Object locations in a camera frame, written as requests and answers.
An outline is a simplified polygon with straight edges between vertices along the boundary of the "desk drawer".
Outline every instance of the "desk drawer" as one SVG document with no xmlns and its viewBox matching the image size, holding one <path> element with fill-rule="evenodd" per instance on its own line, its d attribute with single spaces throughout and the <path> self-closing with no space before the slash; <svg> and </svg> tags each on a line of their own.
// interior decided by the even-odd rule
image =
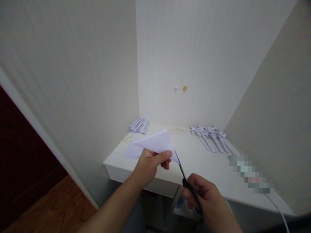
<svg viewBox="0 0 311 233">
<path fill-rule="evenodd" d="M 125 171 L 110 166 L 106 166 L 106 170 L 110 179 L 119 181 L 121 183 L 123 183 L 132 174 L 129 171 Z M 163 196 L 174 198 L 178 186 L 155 178 L 144 189 L 154 193 L 161 194 Z"/>
</svg>

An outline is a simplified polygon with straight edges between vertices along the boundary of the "paper craft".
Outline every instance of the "paper craft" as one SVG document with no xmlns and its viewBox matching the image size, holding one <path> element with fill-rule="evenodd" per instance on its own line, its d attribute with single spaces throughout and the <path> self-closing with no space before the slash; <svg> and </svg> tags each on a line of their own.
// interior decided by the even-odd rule
<svg viewBox="0 0 311 233">
<path fill-rule="evenodd" d="M 132 141 L 125 149 L 124 153 L 123 153 L 123 157 L 124 158 L 128 158 L 128 159 L 136 159 L 137 157 L 140 157 L 142 152 L 143 152 L 143 148 L 134 145 L 133 142 L 135 142 L 137 140 Z"/>
<path fill-rule="evenodd" d="M 207 137 L 202 133 L 204 131 L 203 127 L 198 126 L 196 127 L 190 127 L 191 128 L 191 133 L 195 133 L 200 141 L 203 143 L 205 148 L 207 150 L 211 150 L 213 153 L 216 153 L 217 151 L 214 149 L 214 147 L 210 144 L 210 142 L 207 140 Z"/>
<path fill-rule="evenodd" d="M 208 139 L 211 139 L 216 145 L 220 153 L 225 153 L 225 152 L 228 153 L 229 151 L 231 152 L 230 148 L 226 144 L 226 142 L 228 141 L 226 139 L 227 135 L 223 131 L 220 131 L 217 127 L 199 125 L 198 127 L 190 127 L 190 128 L 191 128 L 191 133 L 195 133 L 198 136 L 198 138 L 203 143 L 203 145 L 207 148 L 207 150 L 211 149 L 212 152 L 214 153 L 217 152 L 208 141 Z"/>
<path fill-rule="evenodd" d="M 133 142 L 133 145 L 146 148 L 155 153 L 161 153 L 163 151 L 170 150 L 173 152 L 173 155 L 170 159 L 179 164 L 177 155 L 174 150 L 174 146 L 166 129 L 161 132 L 139 139 Z"/>
<path fill-rule="evenodd" d="M 130 132 L 131 133 L 143 133 L 146 134 L 147 129 L 149 126 L 149 121 L 138 118 L 131 126 L 130 126 Z"/>
</svg>

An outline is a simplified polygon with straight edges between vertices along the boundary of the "person's left hand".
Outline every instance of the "person's left hand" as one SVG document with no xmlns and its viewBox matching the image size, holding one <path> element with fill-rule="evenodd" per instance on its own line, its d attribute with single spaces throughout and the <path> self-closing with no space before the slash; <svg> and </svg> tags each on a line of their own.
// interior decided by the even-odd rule
<svg viewBox="0 0 311 233">
<path fill-rule="evenodd" d="M 157 154 L 144 149 L 131 177 L 139 187 L 143 188 L 147 186 L 154 179 L 157 166 L 161 164 L 161 167 L 164 169 L 169 169 L 171 156 L 172 152 L 170 150 Z"/>
</svg>

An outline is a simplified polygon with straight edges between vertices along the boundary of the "white wall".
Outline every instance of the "white wall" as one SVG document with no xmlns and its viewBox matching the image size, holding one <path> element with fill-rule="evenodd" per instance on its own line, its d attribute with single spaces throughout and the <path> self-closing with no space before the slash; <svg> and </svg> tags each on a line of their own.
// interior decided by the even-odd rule
<svg viewBox="0 0 311 233">
<path fill-rule="evenodd" d="M 7 77 L 101 205 L 102 162 L 139 115 L 135 0 L 0 4 Z"/>
<path fill-rule="evenodd" d="M 295 3 L 136 0 L 140 116 L 224 129 Z"/>
<path fill-rule="evenodd" d="M 225 131 L 238 151 L 271 172 L 297 214 L 311 210 L 311 5 L 293 9 Z"/>
</svg>

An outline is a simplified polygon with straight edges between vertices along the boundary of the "white cable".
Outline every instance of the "white cable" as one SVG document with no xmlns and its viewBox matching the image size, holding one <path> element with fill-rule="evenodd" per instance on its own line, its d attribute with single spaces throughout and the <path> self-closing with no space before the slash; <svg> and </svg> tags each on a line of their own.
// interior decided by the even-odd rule
<svg viewBox="0 0 311 233">
<path fill-rule="evenodd" d="M 286 227 L 286 231 L 287 233 L 289 233 L 289 229 L 288 229 L 288 226 L 287 226 L 287 223 L 286 223 L 286 220 L 284 218 L 284 215 L 283 213 L 280 211 L 280 209 L 276 206 L 276 204 L 274 204 L 274 202 L 270 199 L 270 197 L 268 197 L 266 194 L 264 194 L 271 202 L 272 204 L 278 209 L 278 211 L 280 212 L 280 214 L 282 215 L 282 218 L 283 218 L 283 221 L 284 221 L 284 224 L 285 224 L 285 227 Z"/>
</svg>

